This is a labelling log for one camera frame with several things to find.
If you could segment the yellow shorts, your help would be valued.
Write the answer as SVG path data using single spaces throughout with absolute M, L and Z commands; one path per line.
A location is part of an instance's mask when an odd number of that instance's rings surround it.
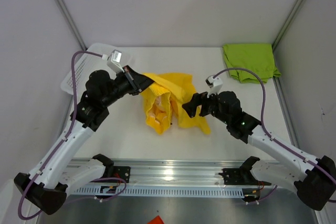
M 190 118 L 182 108 L 191 100 L 196 89 L 193 76 L 188 73 L 145 73 L 153 83 L 142 93 L 143 110 L 146 124 L 159 135 L 166 132 L 172 123 L 173 116 L 177 118 L 178 127 L 188 129 L 199 128 L 204 134 L 211 134 L 207 120 L 200 116 Z

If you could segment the lime green shorts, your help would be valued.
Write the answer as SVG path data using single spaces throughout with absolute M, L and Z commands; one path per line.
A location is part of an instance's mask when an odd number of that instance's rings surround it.
M 226 67 L 233 68 L 229 76 L 240 83 L 258 84 L 258 78 L 267 83 L 269 79 L 281 76 L 271 44 L 225 44 L 223 52 Z M 252 71 L 258 78 L 243 69 Z

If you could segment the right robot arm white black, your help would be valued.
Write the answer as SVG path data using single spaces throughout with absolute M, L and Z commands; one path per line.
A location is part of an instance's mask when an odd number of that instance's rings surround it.
M 234 138 L 270 155 L 278 165 L 259 158 L 246 160 L 251 166 L 240 170 L 240 179 L 251 184 L 262 180 L 295 193 L 313 210 L 320 211 L 335 193 L 335 162 L 327 157 L 317 158 L 291 144 L 266 133 L 262 122 L 244 112 L 232 91 L 220 94 L 195 93 L 182 105 L 189 117 L 211 115 L 224 124 Z

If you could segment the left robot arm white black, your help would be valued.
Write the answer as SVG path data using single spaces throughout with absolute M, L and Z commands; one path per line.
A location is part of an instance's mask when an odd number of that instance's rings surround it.
M 126 94 L 140 94 L 153 82 L 129 66 L 123 67 L 115 79 L 111 79 L 105 70 L 92 72 L 80 101 L 74 106 L 65 132 L 29 173 L 15 176 L 14 184 L 22 194 L 19 205 L 27 199 L 40 212 L 52 215 L 62 207 L 70 194 L 85 184 L 113 180 L 114 162 L 102 154 L 93 156 L 89 163 L 74 172 L 67 174 L 65 169 L 76 152 L 109 116 L 110 105 Z

